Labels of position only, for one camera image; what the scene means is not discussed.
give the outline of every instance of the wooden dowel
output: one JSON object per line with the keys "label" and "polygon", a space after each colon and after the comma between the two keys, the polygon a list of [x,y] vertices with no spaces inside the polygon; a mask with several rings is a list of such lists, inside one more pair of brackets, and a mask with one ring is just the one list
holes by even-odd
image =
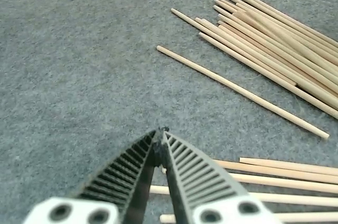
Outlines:
{"label": "wooden dowel", "polygon": [[[234,14],[234,16],[239,18],[239,19],[245,17],[243,12],[237,12],[237,13]],[[332,90],[334,90],[336,93],[338,93],[338,77],[336,75],[333,75],[332,73],[330,73],[327,70],[325,70],[324,68],[318,66],[316,63],[312,62],[308,58],[303,57],[302,55],[298,54],[297,52],[295,52],[295,51],[291,50],[290,48],[288,48],[287,46],[283,45],[282,43],[280,43],[280,42],[274,40],[273,38],[257,31],[254,27],[251,27],[249,24],[245,23],[244,21],[241,21],[241,25],[246,26],[253,34],[260,36],[261,38],[265,38],[266,40],[268,40],[273,45],[282,49],[284,52],[291,55],[296,60],[300,61],[302,64],[306,65],[308,68],[312,69],[313,72],[317,73],[316,75],[318,77],[322,78],[322,81],[320,81],[320,82],[322,82],[324,84],[326,83],[326,85],[329,84],[328,87],[331,88]]]}
{"label": "wooden dowel", "polygon": [[[338,212],[283,212],[275,213],[274,215],[285,223],[338,221]],[[161,223],[176,223],[174,214],[162,214],[159,217],[159,221]]]}
{"label": "wooden dowel", "polygon": [[[231,15],[231,17],[233,17],[236,21],[241,22],[241,20],[234,17],[233,15]],[[328,79],[323,77],[321,74],[317,73],[313,69],[309,68],[307,65],[303,64],[301,61],[295,59],[293,56],[289,55],[288,53],[284,52],[280,48],[276,47],[273,43],[271,43],[267,39],[264,39],[264,38],[261,38],[258,35],[255,35],[254,33],[252,33],[246,27],[243,27],[242,25],[238,24],[237,22],[233,21],[232,19],[226,18],[221,14],[219,14],[219,18],[221,20],[227,22],[228,24],[232,25],[233,27],[235,27],[236,29],[238,29],[242,33],[244,33],[244,34],[248,35],[249,37],[255,39],[257,42],[264,45],[268,49],[276,52],[277,54],[279,54],[284,59],[289,60],[289,62],[293,63],[295,66],[299,67],[300,69],[304,70],[305,72],[309,73],[315,79],[317,79],[317,80],[320,79],[320,82],[322,82],[322,83],[325,82],[326,84],[330,85],[331,87],[332,87],[332,84],[335,86],[334,83],[332,83],[331,81],[329,81]],[[333,108],[336,108],[336,109],[338,108],[338,99],[334,95],[330,94],[329,92],[325,91],[324,89],[314,87],[313,84],[309,83],[308,81],[304,80],[301,77],[298,77],[297,75],[288,75],[288,78],[295,81],[297,84],[299,84],[301,87],[303,87],[306,91],[310,92],[312,95],[316,96],[318,99],[324,101],[326,104],[330,105]]]}
{"label": "wooden dowel", "polygon": [[234,173],[231,173],[231,176],[240,183],[253,183],[283,188],[338,193],[338,185],[336,184],[325,184],[283,178],[269,178],[266,176],[234,174]]}
{"label": "wooden dowel", "polygon": [[225,10],[228,10],[231,13],[239,11],[243,11],[241,8],[238,6],[235,6],[234,4],[228,2],[228,1],[219,1],[219,0],[214,0],[215,3],[221,7],[223,7]]}
{"label": "wooden dowel", "polygon": [[261,45],[259,42],[255,41],[254,39],[248,37],[247,35],[243,34],[239,30],[235,29],[233,26],[231,26],[229,24],[226,24],[224,22],[221,22],[221,21],[219,21],[218,23],[220,24],[220,26],[219,26],[220,29],[222,29],[222,30],[224,30],[224,29],[230,30],[231,32],[235,33],[236,35],[240,36],[244,40],[246,40],[249,43],[251,43],[252,45],[254,45],[255,47],[257,47],[260,50],[264,51],[266,54],[269,54],[271,57],[275,58],[276,60],[278,60],[280,63],[284,64],[285,66],[291,68],[294,71],[297,71],[298,73],[301,73],[304,77],[305,76],[310,77],[308,74],[304,73],[298,67],[295,67],[289,61],[287,61],[284,58],[282,58],[281,56],[277,55],[275,52],[270,51],[268,48],[266,48],[265,46]]}
{"label": "wooden dowel", "polygon": [[[159,185],[151,185],[149,192],[161,195],[170,194],[168,186],[159,186]],[[258,193],[258,192],[249,192],[249,194],[262,202],[303,204],[306,206],[338,207],[338,198],[290,195],[290,194]]]}
{"label": "wooden dowel", "polygon": [[218,40],[219,42],[221,42],[222,44],[226,45],[227,47],[229,47],[230,49],[228,49],[226,46],[220,48],[222,51],[230,54],[232,57],[236,58],[237,60],[241,61],[242,63],[246,64],[247,66],[249,66],[250,68],[253,68],[254,70],[262,73],[264,76],[266,76],[267,78],[271,78],[270,75],[265,74],[264,72],[262,72],[261,68],[257,68],[255,67],[252,63],[255,63],[257,65],[259,65],[260,67],[264,68],[265,70],[271,72],[272,74],[276,75],[277,77],[279,77],[280,79],[283,79],[285,81],[287,81],[289,84],[295,86],[296,83],[292,80],[290,80],[289,78],[285,77],[283,74],[281,74],[280,72],[276,71],[275,69],[271,68],[270,66],[264,64],[258,57],[252,56],[251,54],[248,54],[244,51],[241,51],[240,54],[243,55],[244,57],[246,57],[247,59],[249,59],[249,61],[245,60],[242,58],[241,55],[239,54],[234,54],[232,51],[234,49],[236,49],[232,43],[230,43],[229,41],[227,41],[226,39],[224,39],[222,37],[223,31],[221,29],[218,29],[215,25],[211,24],[210,22],[208,22],[207,20],[203,19],[199,19],[196,18],[195,19],[198,23],[202,24],[203,26],[207,27],[209,30],[211,30],[212,32],[214,32],[214,34],[209,33],[209,36],[211,36],[212,38]]}
{"label": "wooden dowel", "polygon": [[290,27],[302,32],[303,34],[309,36],[310,38],[312,38],[316,41],[318,41],[319,43],[322,43],[323,45],[328,46],[331,50],[338,52],[338,48],[336,46],[334,46],[334,45],[330,44],[329,42],[326,42],[325,40],[319,38],[317,35],[313,34],[311,31],[295,24],[293,21],[290,21],[289,19],[280,16],[279,14],[271,11],[267,7],[264,7],[261,4],[255,2],[254,0],[244,0],[244,1],[247,2],[248,4],[254,6],[255,8],[263,11],[264,13],[272,16],[273,18],[275,18],[275,19],[289,25]]}
{"label": "wooden dowel", "polygon": [[331,80],[323,76],[323,74],[328,75],[331,78],[336,79],[337,77],[328,73],[323,68],[319,67],[312,61],[309,61],[308,59],[304,58],[303,56],[299,55],[298,53],[294,52],[293,50],[290,50],[288,47],[285,47],[284,45],[280,44],[279,42],[273,40],[272,38],[268,37],[267,35],[255,30],[253,27],[251,27],[249,24],[241,21],[234,15],[224,12],[224,15],[219,15],[219,18],[223,20],[224,22],[227,22],[228,24],[232,25],[233,27],[237,28],[242,33],[250,36],[251,38],[255,39],[268,49],[274,51],[284,59],[287,59],[289,62],[291,62],[296,67],[302,69],[309,75],[311,75],[313,78],[321,82],[322,84],[326,85],[330,89],[332,89],[335,93],[338,93],[338,86],[333,83]]}
{"label": "wooden dowel", "polygon": [[330,48],[324,46],[323,44],[317,42],[316,40],[313,40],[309,38],[307,35],[304,35],[303,33],[293,29],[292,27],[286,25],[283,22],[280,22],[279,20],[271,17],[270,15],[256,9],[255,7],[247,4],[244,1],[240,1],[236,3],[238,7],[240,7],[242,10],[245,11],[254,11],[255,13],[258,13],[261,16],[264,16],[265,18],[269,19],[270,21],[274,22],[275,24],[282,27],[285,31],[288,31],[288,34],[290,34],[294,39],[300,41],[305,46],[309,47],[314,52],[318,53],[320,56],[325,58],[327,61],[338,65],[338,53],[331,50]]}
{"label": "wooden dowel", "polygon": [[[207,23],[205,22],[205,24],[207,24],[209,26],[209,28],[213,29],[214,32],[216,32],[216,30],[214,29],[213,25],[211,23]],[[226,52],[227,54],[230,54],[231,56],[233,56],[234,58],[240,60],[242,63],[248,65],[249,67],[253,68],[254,70],[256,70],[257,72],[260,72],[261,74],[263,74],[265,77],[269,78],[270,80],[278,83],[279,85],[281,85],[282,87],[288,89],[289,91],[291,91],[292,93],[298,95],[299,97],[303,98],[304,100],[308,101],[309,103],[311,103],[312,105],[316,106],[317,108],[321,109],[322,111],[328,113],[329,115],[335,117],[338,119],[338,111],[331,108],[330,106],[326,105],[325,103],[319,101],[318,99],[314,98],[313,96],[309,95],[308,93],[300,90],[299,88],[297,87],[294,87],[293,84],[291,84],[292,86],[288,85],[288,84],[285,84],[284,82],[280,81],[278,78],[274,77],[273,75],[270,75],[269,72],[265,72],[265,70],[261,69],[261,68],[256,68],[255,66],[252,66],[248,63],[246,63],[244,60],[241,60],[241,58],[237,58],[237,55],[233,55],[232,52],[233,52],[233,49],[235,49],[237,52],[239,52],[240,54],[244,55],[246,58],[250,59],[251,61],[254,61],[251,57],[254,57],[255,55],[255,58],[259,58],[261,61],[265,61],[265,63],[268,63],[268,61],[266,61],[265,59],[263,59],[262,57],[260,56],[257,56],[257,54],[255,52],[257,52],[258,50],[255,49],[255,47],[251,46],[250,43],[248,43],[246,40],[242,39],[240,36],[237,36],[236,34],[232,33],[230,34],[229,32],[227,32],[227,29],[225,28],[222,28],[222,26],[219,26],[219,28],[221,30],[223,30],[226,34],[228,35],[232,35],[233,38],[236,38],[239,42],[242,42],[242,44],[248,46],[248,48],[246,49],[247,52],[245,52],[244,50],[242,50],[241,48],[239,48],[238,46],[234,47],[232,46],[231,44],[228,43],[228,41],[226,40],[227,39],[227,36],[224,34],[224,33],[220,33],[220,32],[217,32],[219,35],[218,36],[213,36],[211,35],[213,38],[217,39],[219,42],[221,42],[222,44],[225,44],[227,46],[229,46],[231,49],[227,49],[226,46],[222,45],[222,44],[219,44],[217,43],[217,41],[215,40],[207,40],[209,41],[210,43],[212,43],[213,45],[215,45],[216,47],[218,47],[219,49],[221,49],[222,51]],[[294,71],[293,69],[291,68],[288,68],[284,65],[282,65],[279,61],[275,60],[274,58],[271,58],[269,57],[267,54],[265,54],[266,56],[266,59],[270,59],[271,62],[274,62],[278,65],[278,67],[276,65],[273,65],[273,67],[275,69],[277,69],[279,72],[282,72],[282,73],[290,73],[289,75],[291,75],[292,73],[295,74],[295,75],[298,75],[299,77],[301,77],[301,75],[299,75],[296,71]]]}
{"label": "wooden dowel", "polygon": [[[213,8],[216,11],[218,11],[219,13],[223,14],[223,15],[228,14],[226,11],[224,11],[223,9],[221,9],[220,7],[218,7],[216,5],[214,5]],[[224,26],[228,25],[228,24],[225,24],[224,22],[219,22],[219,24],[224,25]],[[284,58],[282,58],[281,56],[279,56],[279,55],[275,54],[274,52],[270,51],[265,46],[263,46],[263,45],[261,45],[261,46],[266,49],[265,52],[267,52],[268,54],[270,54],[272,57],[274,57],[275,59],[279,60],[280,62],[283,62],[283,61],[281,61],[281,59],[284,60],[284,61],[287,61]],[[288,67],[292,68],[298,76],[302,77],[303,79],[307,80],[310,83],[314,83],[315,85],[319,86],[320,88],[322,88],[322,89],[326,90],[327,92],[329,92],[330,94],[332,94],[334,97],[338,98],[338,94],[336,92],[334,92],[333,90],[331,90],[330,88],[328,88],[326,85],[324,85],[321,82],[319,82],[317,79],[315,79],[312,76],[308,75],[303,70],[299,69],[298,67],[296,67],[293,64],[289,63],[288,61],[287,61],[287,63],[285,63],[285,62],[283,62],[283,63],[286,64],[286,65],[288,65]]]}
{"label": "wooden dowel", "polygon": [[289,49],[293,49],[287,42],[285,42],[282,38],[280,38],[279,35],[273,33],[269,28],[266,27],[266,25],[263,25],[261,22],[258,22],[256,19],[252,18],[251,15],[248,15],[243,12],[239,13],[235,12],[233,13],[233,15],[238,19],[242,20],[243,22],[252,26],[253,29],[251,29],[251,31],[253,31],[255,34],[259,35],[259,32],[262,32],[263,34],[269,36],[270,38],[288,47]]}
{"label": "wooden dowel", "polygon": [[161,214],[159,217],[160,223],[176,223],[174,214]]}
{"label": "wooden dowel", "polygon": [[[227,11],[221,9],[218,6],[213,6],[213,8],[218,11],[219,13],[221,13],[222,15],[226,16],[228,14]],[[233,13],[234,16],[238,17],[236,15],[236,12],[238,10],[235,10],[234,8],[232,8],[232,11],[228,10],[229,12]],[[238,17],[239,19],[241,19],[242,21],[246,22],[247,24],[251,25],[252,27],[256,28],[255,31],[257,32],[262,32],[268,36],[270,36],[271,38],[275,39],[276,41],[282,43],[285,46],[288,46],[288,44],[286,42],[284,42],[282,39],[280,39],[278,36],[274,35],[274,33],[272,33],[271,31],[269,31],[265,26],[263,26],[262,24],[260,24],[259,22],[257,22],[256,20],[250,18],[249,16],[247,16],[244,12],[241,12],[240,16],[243,16],[243,18]]]}
{"label": "wooden dowel", "polygon": [[324,139],[327,139],[329,137],[329,134],[318,129],[317,127],[309,124],[308,122],[300,119],[299,117],[296,117],[295,115],[292,115],[291,113],[277,107],[276,105],[273,105],[271,103],[269,103],[268,101],[260,98],[259,96],[256,96],[254,95],[253,93],[247,91],[246,89],[244,88],[241,88],[240,86],[232,83],[231,81],[219,76],[218,74],[164,48],[164,47],[161,47],[161,46],[157,46],[156,47],[157,50],[159,50],[160,52],[162,52],[163,54],[166,54],[167,56],[173,58],[173,59],[176,59],[177,61],[191,67],[192,69],[195,69],[196,71],[210,77],[211,79],[214,79],[215,81],[218,81],[219,83],[231,88],[232,90],[236,91],[237,93],[249,98],[250,100],[254,101],[255,103],[261,105],[262,107],[276,113],[277,115],[280,115],[282,117],[284,117],[285,119],[289,120],[290,122],[293,122],[295,123],[296,125],[324,138]]}
{"label": "wooden dowel", "polygon": [[254,11],[248,11],[247,14],[251,16],[252,18],[254,18],[256,21],[258,21],[260,24],[265,26],[272,33],[275,33],[275,34],[278,33],[280,38],[285,40],[285,42],[288,43],[299,54],[302,54],[304,57],[316,63],[318,66],[322,67],[323,69],[327,70],[331,74],[335,75],[337,79],[335,83],[338,83],[338,77],[337,77],[338,68],[335,65],[331,64],[330,62],[328,62],[327,60],[319,56],[317,53],[313,52],[308,47],[306,47],[302,43],[295,40],[292,36],[290,36],[289,33],[287,33],[286,30],[284,30],[282,27],[278,25],[276,26],[274,22],[270,21],[269,19],[266,19],[264,16],[261,16],[255,13]]}
{"label": "wooden dowel", "polygon": [[239,158],[241,163],[338,176],[338,168],[257,158]]}
{"label": "wooden dowel", "polygon": [[[284,67],[286,69],[289,70],[289,68],[284,65],[282,62],[280,62],[279,60],[273,58],[272,56],[270,56],[270,54],[264,52],[263,50],[259,49],[258,47],[254,46],[253,44],[251,44],[250,42],[248,42],[246,39],[242,38],[241,36],[239,36],[237,33],[230,31],[229,29],[227,29],[226,27],[223,27],[222,25],[219,25],[218,28],[224,32],[226,32],[226,34],[231,35],[233,38],[236,38],[238,41],[240,41],[241,43],[243,43],[244,45],[250,47],[251,49],[255,50],[256,52],[259,52],[260,54],[262,54],[263,56],[265,56],[266,58],[272,60],[274,63],[277,63],[278,65],[280,65],[281,67]],[[280,78],[284,79],[285,81],[289,82],[291,85],[295,86],[296,83],[294,81],[291,81],[289,78],[286,78],[286,76],[284,76],[283,74],[281,74],[283,77],[281,77],[280,75],[276,74],[277,76],[279,76]]]}
{"label": "wooden dowel", "polygon": [[[199,24],[198,22],[192,20],[191,18],[187,17],[186,15],[180,13],[179,11],[172,9],[172,12],[175,13],[177,16],[179,16],[181,19],[187,21],[188,23],[190,23],[191,25],[195,26],[197,29],[203,31],[204,33],[213,36],[215,38],[217,38],[217,36],[214,36],[213,32],[210,31],[209,29],[207,29],[206,27],[204,27],[203,25]],[[246,64],[247,66],[251,67],[251,63],[249,61],[242,61],[241,58],[239,58],[238,56],[240,56],[239,54],[236,54],[237,59],[240,60],[241,62],[243,62],[244,64]],[[264,63],[261,63],[260,61],[255,61],[255,63],[259,64],[261,67],[265,68],[268,71],[271,71],[272,73],[274,73],[275,75],[277,75],[278,77],[286,80],[287,82],[289,82],[290,84],[292,84],[293,86],[296,85],[296,83],[294,81],[291,81],[290,79],[288,79],[287,77],[283,76],[282,74],[280,74],[279,72],[277,72],[276,70],[270,68],[269,66],[265,65]]]}
{"label": "wooden dowel", "polygon": [[[175,10],[172,8],[172,12],[177,15],[178,17],[180,17],[181,19],[185,20],[186,22],[188,22],[189,24],[191,24],[192,26],[196,27],[197,29],[203,31],[204,33],[208,34],[208,35],[212,35],[213,32],[210,31],[209,29],[207,29],[206,27],[204,27],[203,25],[197,23],[196,21],[192,20],[191,18],[187,17],[186,15],[182,14],[181,12]],[[232,50],[229,49],[226,51],[226,53],[228,54],[232,54]],[[259,71],[260,69],[258,67],[253,68],[254,70]],[[264,72],[263,70],[259,71],[261,74],[263,74],[264,76],[268,77],[269,79],[275,81],[277,80],[276,77],[274,77],[273,75],[269,75],[269,72]],[[283,86],[284,88],[288,89],[289,91],[293,92],[294,94],[298,95],[299,97],[303,98],[304,100],[310,102],[312,105],[316,106],[317,108],[321,109],[322,111],[328,113],[329,115],[335,117],[338,119],[338,113],[335,109],[329,107],[328,105],[326,105],[325,103],[317,100],[316,98],[314,98],[313,96],[309,95],[308,93],[300,90],[299,88],[296,88],[294,86],[289,86],[288,84],[284,84],[283,82],[278,81],[278,84],[280,84],[281,86]]]}
{"label": "wooden dowel", "polygon": [[[222,22],[222,21],[218,21],[218,23],[222,26],[225,27],[231,27],[233,29],[235,29],[234,27],[232,27],[231,25]],[[252,43],[251,40],[253,40],[254,42],[256,42],[254,39],[246,36],[249,42]],[[322,84],[321,82],[319,82],[317,79],[313,78],[312,76],[308,75],[306,72],[304,72],[303,70],[301,70],[300,68],[294,66],[293,64],[291,64],[290,62],[288,62],[287,60],[285,60],[284,58],[282,58],[281,56],[277,55],[276,53],[272,52],[271,50],[269,50],[268,48],[266,48],[265,46],[261,45],[260,43],[256,42],[258,45],[260,45],[261,47],[259,47],[261,50],[264,49],[264,51],[266,53],[268,53],[270,56],[272,56],[273,58],[277,59],[278,61],[282,62],[284,65],[288,66],[288,70],[293,72],[295,75],[303,78],[304,80],[306,80],[308,83],[313,84],[316,87],[319,87],[320,89],[324,89],[326,92],[330,93],[331,95],[333,95],[335,98],[338,98],[338,94],[336,92],[334,92],[333,90],[331,90],[330,88],[328,88],[326,85]]]}
{"label": "wooden dowel", "polygon": [[226,1],[226,0],[220,0],[221,2],[233,7],[234,9],[238,10],[238,11],[242,11],[242,12],[245,12],[245,10],[241,9],[239,6],[236,6],[235,4],[233,3],[230,3],[229,1]]}
{"label": "wooden dowel", "polygon": [[265,175],[283,176],[285,178],[295,178],[295,179],[315,181],[315,182],[338,184],[338,177],[335,175],[316,174],[316,173],[309,173],[309,172],[303,172],[303,171],[285,170],[285,169],[278,169],[275,167],[265,167],[265,166],[257,166],[257,165],[251,165],[251,164],[218,161],[218,160],[216,160],[216,163],[225,169],[247,171],[247,172],[259,173],[259,174],[265,174]]}
{"label": "wooden dowel", "polygon": [[255,1],[256,3],[259,3],[261,6],[273,11],[274,13],[280,15],[281,17],[293,22],[294,24],[297,24],[298,26],[302,27],[303,29],[311,32],[315,36],[319,37],[320,39],[322,39],[322,40],[326,41],[327,43],[331,44],[332,46],[336,47],[337,48],[336,50],[338,51],[338,42],[334,41],[333,39],[329,38],[328,36],[326,36],[326,35],[318,32],[318,31],[312,29],[311,27],[293,19],[292,17],[282,13],[281,11],[273,8],[272,6],[269,6],[268,4],[264,3],[263,1],[260,1],[260,0],[253,0],[253,1]]}
{"label": "wooden dowel", "polygon": [[[196,20],[198,20],[202,24],[205,24],[205,26],[208,26],[208,28],[210,28],[212,31],[218,33],[218,34],[210,33],[210,36],[215,38],[217,41],[213,38],[210,38],[207,35],[200,33],[200,36],[202,36],[205,40],[207,40],[208,42],[210,42],[211,44],[213,44],[214,46],[216,46],[220,50],[222,50],[222,51],[226,52],[227,54],[231,55],[232,57],[236,58],[237,60],[241,61],[242,63],[246,64],[247,66],[251,67],[252,69],[256,70],[257,72],[263,74],[265,77],[269,78],[270,80],[274,81],[275,83],[279,84],[280,86],[288,89],[292,93],[294,93],[297,96],[299,96],[299,97],[303,98],[304,100],[308,101],[309,103],[311,103],[315,107],[321,109],[322,111],[324,111],[324,112],[328,113],[329,115],[338,119],[338,111],[337,110],[331,108],[330,106],[328,106],[325,103],[319,101],[318,99],[314,98],[313,96],[309,95],[308,93],[306,93],[306,92],[302,91],[301,89],[295,87],[293,84],[291,84],[287,81],[284,81],[282,78],[278,77],[273,72],[270,72],[269,70],[264,69],[264,67],[262,68],[261,66],[259,66],[260,61],[257,61],[257,58],[259,58],[263,62],[265,61],[265,63],[268,63],[268,62],[269,62],[269,64],[273,63],[273,61],[269,61],[269,58],[263,58],[262,57],[263,55],[261,55],[261,56],[257,55],[255,50],[253,50],[253,51],[250,50],[250,47],[242,46],[242,44],[238,43],[236,40],[234,41],[232,38],[229,38],[229,36],[227,35],[226,32],[223,33],[223,32],[217,31],[217,27],[214,26],[213,24],[209,23],[205,19],[201,20],[201,19],[197,18]],[[273,67],[275,67],[276,69],[278,69],[280,71],[282,66],[277,64],[277,65],[273,65]],[[292,73],[292,70],[288,71],[288,69],[283,68],[282,72]]]}

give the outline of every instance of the pile of wooden dowels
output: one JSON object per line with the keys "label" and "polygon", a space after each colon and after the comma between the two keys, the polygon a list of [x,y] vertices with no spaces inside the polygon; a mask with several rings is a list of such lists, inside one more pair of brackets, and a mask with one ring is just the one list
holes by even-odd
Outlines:
{"label": "pile of wooden dowels", "polygon": [[[260,0],[214,0],[218,26],[172,12],[228,55],[338,119],[338,43]],[[232,88],[298,126],[327,139],[329,134],[235,85],[212,71],[158,46],[157,49]]]}
{"label": "pile of wooden dowels", "polygon": [[[264,160],[256,158],[240,158],[239,163],[214,160],[225,169],[248,171],[258,174],[281,176],[272,178],[267,176],[234,174],[230,175],[241,183],[263,184],[283,188],[329,192],[338,194],[338,169],[333,167],[316,166],[292,162]],[[150,193],[169,195],[166,186],[152,185]],[[316,197],[307,195],[250,193],[263,202],[302,204],[306,206],[338,207],[338,198]],[[338,221],[338,212],[293,212],[276,213],[282,222],[329,222]],[[160,216],[161,223],[175,223],[173,214]]]}

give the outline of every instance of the gray carpet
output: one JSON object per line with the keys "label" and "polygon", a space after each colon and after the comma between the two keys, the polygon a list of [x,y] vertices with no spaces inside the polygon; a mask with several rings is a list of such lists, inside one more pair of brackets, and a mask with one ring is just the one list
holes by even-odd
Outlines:
{"label": "gray carpet", "polygon": [[[263,0],[338,40],[338,0]],[[0,0],[0,222],[67,195],[158,126],[213,158],[338,166],[337,121],[198,37],[213,0]],[[162,44],[331,134],[325,142],[156,51]],[[156,171],[154,184],[165,184]],[[310,193],[264,186],[250,191]],[[275,212],[332,209],[269,204]],[[151,195],[145,223],[172,213]]]}

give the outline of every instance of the black screw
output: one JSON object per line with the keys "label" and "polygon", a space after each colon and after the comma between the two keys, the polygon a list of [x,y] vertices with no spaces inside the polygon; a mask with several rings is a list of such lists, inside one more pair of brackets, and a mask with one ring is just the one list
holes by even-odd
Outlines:
{"label": "black screw", "polygon": [[89,224],[104,224],[108,220],[109,213],[105,210],[98,210],[89,216]]}
{"label": "black screw", "polygon": [[68,218],[72,208],[69,204],[62,204],[55,207],[49,214],[49,218],[52,221],[61,221]]}
{"label": "black screw", "polygon": [[221,220],[221,216],[216,211],[205,210],[201,214],[201,220],[203,223],[215,223]]}

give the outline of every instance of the screw hole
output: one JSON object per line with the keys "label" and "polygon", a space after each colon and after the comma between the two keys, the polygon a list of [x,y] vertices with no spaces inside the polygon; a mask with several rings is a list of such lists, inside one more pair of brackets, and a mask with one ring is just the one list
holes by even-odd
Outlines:
{"label": "screw hole", "polygon": [[239,211],[243,214],[251,214],[259,211],[258,207],[251,202],[243,202],[239,205]]}
{"label": "screw hole", "polygon": [[61,221],[66,219],[71,212],[71,207],[68,204],[62,204],[60,206],[55,207],[49,217],[52,221]]}
{"label": "screw hole", "polygon": [[221,220],[221,216],[216,211],[206,210],[202,212],[201,220],[203,223],[215,223]]}
{"label": "screw hole", "polygon": [[109,213],[105,210],[98,210],[89,216],[89,224],[104,224],[108,220]]}

